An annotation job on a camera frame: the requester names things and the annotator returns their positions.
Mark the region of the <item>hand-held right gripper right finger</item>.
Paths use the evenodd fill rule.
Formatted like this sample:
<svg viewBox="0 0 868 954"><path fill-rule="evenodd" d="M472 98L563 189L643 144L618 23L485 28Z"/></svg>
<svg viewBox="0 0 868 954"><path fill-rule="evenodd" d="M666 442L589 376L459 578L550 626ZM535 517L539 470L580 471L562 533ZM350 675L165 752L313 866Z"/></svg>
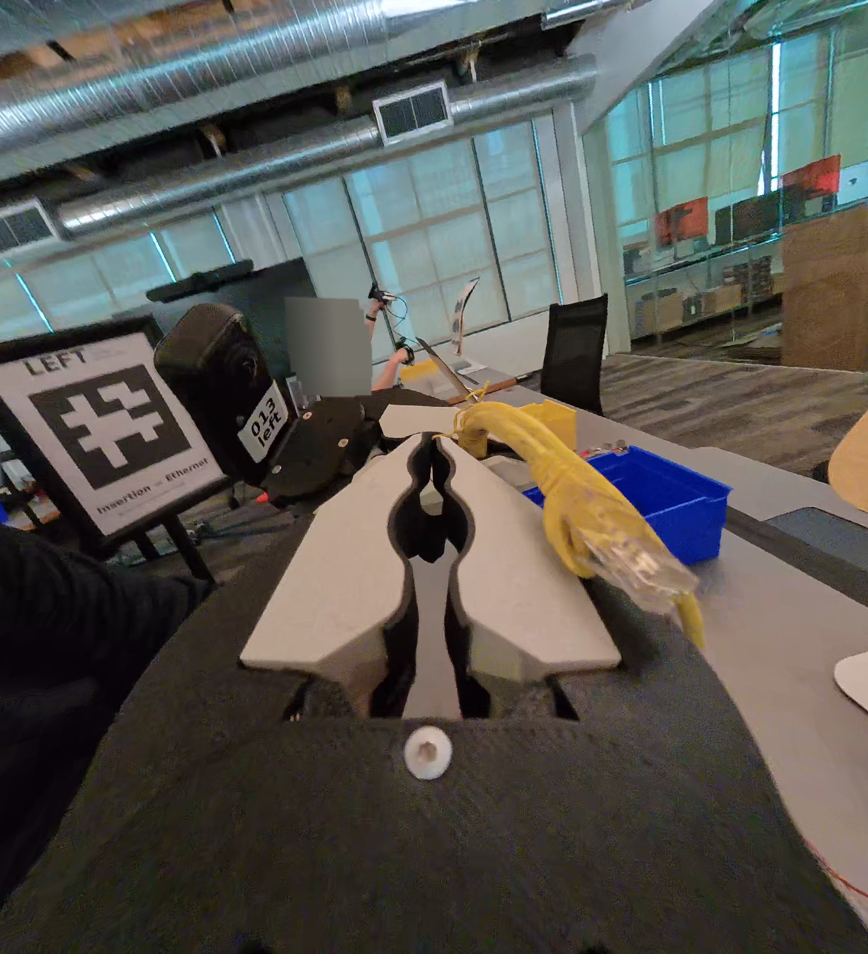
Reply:
<svg viewBox="0 0 868 954"><path fill-rule="evenodd" d="M547 541L541 509L447 438L434 440L440 529L457 553L444 634L463 717L502 690L621 661L583 583Z"/></svg>

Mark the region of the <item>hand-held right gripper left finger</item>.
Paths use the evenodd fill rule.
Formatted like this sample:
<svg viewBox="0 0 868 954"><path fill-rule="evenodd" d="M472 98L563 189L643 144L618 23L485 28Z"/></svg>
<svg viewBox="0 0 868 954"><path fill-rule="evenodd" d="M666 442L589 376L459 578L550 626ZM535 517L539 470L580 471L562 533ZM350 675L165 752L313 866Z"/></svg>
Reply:
<svg viewBox="0 0 868 954"><path fill-rule="evenodd" d="M416 677L419 612L411 561L435 561L420 505L433 439L376 459L314 515L240 654L252 670L344 689L371 717L400 717Z"/></svg>

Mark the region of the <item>yellow twist tie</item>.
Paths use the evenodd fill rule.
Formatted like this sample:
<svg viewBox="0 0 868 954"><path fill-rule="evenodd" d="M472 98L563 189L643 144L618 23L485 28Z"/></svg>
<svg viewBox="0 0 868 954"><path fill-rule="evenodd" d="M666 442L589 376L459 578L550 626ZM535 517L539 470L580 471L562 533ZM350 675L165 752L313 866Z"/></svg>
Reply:
<svg viewBox="0 0 868 954"><path fill-rule="evenodd" d="M466 423L469 408L483 402L489 385L483 385L470 391L466 397L459 397L449 403L454 412L453 423L446 430L433 434L434 439L453 441L476 459L484 459L489 446L489 430L474 423Z"/></svg>

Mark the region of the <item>red twist tie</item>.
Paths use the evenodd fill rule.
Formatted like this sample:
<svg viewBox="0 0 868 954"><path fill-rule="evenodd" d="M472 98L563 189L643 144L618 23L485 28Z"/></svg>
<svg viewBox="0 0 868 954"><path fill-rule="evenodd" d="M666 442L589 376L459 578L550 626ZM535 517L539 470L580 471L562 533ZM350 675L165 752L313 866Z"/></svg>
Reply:
<svg viewBox="0 0 868 954"><path fill-rule="evenodd" d="M868 902L868 892L857 886L855 883L848 880L845 876L836 871L832 865L828 863L825 857L818 852L818 850L809 844L809 850L812 852L816 860L819 862L825 873L837 883L838 886L843 887L847 892L851 893L858 899Z"/></svg>

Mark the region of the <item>white air vent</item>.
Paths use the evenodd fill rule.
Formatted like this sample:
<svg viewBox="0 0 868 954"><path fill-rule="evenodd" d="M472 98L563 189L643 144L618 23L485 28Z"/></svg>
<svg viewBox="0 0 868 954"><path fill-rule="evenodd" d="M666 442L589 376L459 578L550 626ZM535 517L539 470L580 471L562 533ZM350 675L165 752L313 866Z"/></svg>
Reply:
<svg viewBox="0 0 868 954"><path fill-rule="evenodd" d="M372 109L384 148L454 125L449 90L442 78L375 99Z"/></svg>
<svg viewBox="0 0 868 954"><path fill-rule="evenodd" d="M0 258L57 245L63 236L51 210L37 198L0 208Z"/></svg>

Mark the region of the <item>black wall monitor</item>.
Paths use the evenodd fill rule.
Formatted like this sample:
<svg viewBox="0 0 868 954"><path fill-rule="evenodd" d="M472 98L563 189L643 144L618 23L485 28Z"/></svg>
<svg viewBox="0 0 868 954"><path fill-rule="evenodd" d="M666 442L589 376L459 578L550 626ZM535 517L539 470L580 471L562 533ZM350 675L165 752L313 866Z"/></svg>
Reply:
<svg viewBox="0 0 868 954"><path fill-rule="evenodd" d="M196 304L223 304L240 312L273 376L293 375L287 350L285 299L314 299L302 258L257 269L252 260L197 272L146 292L148 309L164 333Z"/></svg>

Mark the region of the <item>red-backed screen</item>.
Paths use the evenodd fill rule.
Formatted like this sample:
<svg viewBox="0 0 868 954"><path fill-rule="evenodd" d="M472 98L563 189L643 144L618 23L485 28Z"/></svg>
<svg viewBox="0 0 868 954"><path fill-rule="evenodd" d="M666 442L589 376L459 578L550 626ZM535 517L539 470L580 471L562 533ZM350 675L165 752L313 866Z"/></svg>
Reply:
<svg viewBox="0 0 868 954"><path fill-rule="evenodd" d="M803 201L834 197L840 190L840 179L841 155L837 154L784 173L780 189Z"/></svg>
<svg viewBox="0 0 868 954"><path fill-rule="evenodd" d="M657 247L706 238L710 231L709 198L697 197L663 210L654 218Z"/></svg>

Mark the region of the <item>black office chair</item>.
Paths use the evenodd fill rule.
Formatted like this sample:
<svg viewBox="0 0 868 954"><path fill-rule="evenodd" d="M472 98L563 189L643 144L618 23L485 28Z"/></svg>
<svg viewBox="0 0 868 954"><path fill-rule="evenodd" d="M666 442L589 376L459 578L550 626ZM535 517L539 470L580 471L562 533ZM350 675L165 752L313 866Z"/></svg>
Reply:
<svg viewBox="0 0 868 954"><path fill-rule="evenodd" d="M601 382L607 343L608 296L551 304L540 393L605 417Z"/></svg>

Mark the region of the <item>silver ventilation duct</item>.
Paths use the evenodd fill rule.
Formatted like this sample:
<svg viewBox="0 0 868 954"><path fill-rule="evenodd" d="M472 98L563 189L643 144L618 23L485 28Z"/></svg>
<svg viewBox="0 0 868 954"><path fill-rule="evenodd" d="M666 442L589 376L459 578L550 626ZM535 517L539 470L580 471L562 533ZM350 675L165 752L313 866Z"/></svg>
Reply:
<svg viewBox="0 0 868 954"><path fill-rule="evenodd" d="M417 141L444 135L456 127L483 125L504 113L571 99L592 89L597 74L595 58L587 54L561 57L466 87L448 88L454 125L390 148L414 146ZM63 241L49 247L149 221L190 205L213 203L221 197L390 148L382 146L372 110L370 115L320 126L61 203L52 213Z"/></svg>
<svg viewBox="0 0 868 954"><path fill-rule="evenodd" d="M0 81L0 158L278 77L343 78L539 16L547 2L265 2L185 30Z"/></svg>

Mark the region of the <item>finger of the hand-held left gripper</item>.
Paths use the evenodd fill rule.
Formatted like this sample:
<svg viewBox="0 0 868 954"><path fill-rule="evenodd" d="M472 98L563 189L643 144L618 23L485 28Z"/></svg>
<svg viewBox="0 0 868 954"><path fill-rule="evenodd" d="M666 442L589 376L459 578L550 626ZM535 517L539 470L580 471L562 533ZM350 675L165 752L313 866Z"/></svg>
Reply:
<svg viewBox="0 0 868 954"><path fill-rule="evenodd" d="M461 406L390 404L380 416L381 446L398 447L416 435L451 436Z"/></svg>

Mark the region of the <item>brown cardboard panel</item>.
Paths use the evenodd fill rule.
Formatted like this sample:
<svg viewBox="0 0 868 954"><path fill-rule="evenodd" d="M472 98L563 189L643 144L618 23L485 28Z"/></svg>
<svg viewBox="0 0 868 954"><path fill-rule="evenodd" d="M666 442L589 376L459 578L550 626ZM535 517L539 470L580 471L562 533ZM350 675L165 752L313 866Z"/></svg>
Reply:
<svg viewBox="0 0 868 954"><path fill-rule="evenodd" d="M781 364L868 371L868 204L791 225L782 260Z"/></svg>

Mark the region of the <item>blue plastic bin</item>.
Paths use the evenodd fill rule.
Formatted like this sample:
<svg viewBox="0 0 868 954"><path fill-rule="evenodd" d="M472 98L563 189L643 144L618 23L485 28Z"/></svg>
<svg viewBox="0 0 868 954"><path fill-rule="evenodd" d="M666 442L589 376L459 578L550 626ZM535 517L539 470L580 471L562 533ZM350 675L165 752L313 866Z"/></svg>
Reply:
<svg viewBox="0 0 868 954"><path fill-rule="evenodd" d="M641 447L580 459L627 498L682 564L719 557L731 486Z"/></svg>

